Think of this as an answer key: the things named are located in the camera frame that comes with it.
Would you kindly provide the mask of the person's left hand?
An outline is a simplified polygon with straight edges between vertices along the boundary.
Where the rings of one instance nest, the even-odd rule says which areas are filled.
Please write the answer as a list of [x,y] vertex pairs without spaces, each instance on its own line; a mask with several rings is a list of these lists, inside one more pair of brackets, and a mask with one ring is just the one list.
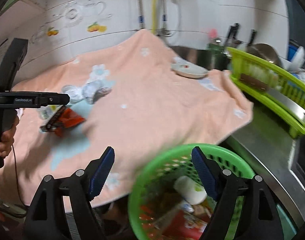
[[14,143],[14,135],[16,133],[16,127],[18,124],[19,124],[19,118],[16,115],[12,127],[9,130],[3,132],[3,134],[1,135],[1,141],[0,141],[1,158],[7,157],[12,150],[12,145]]

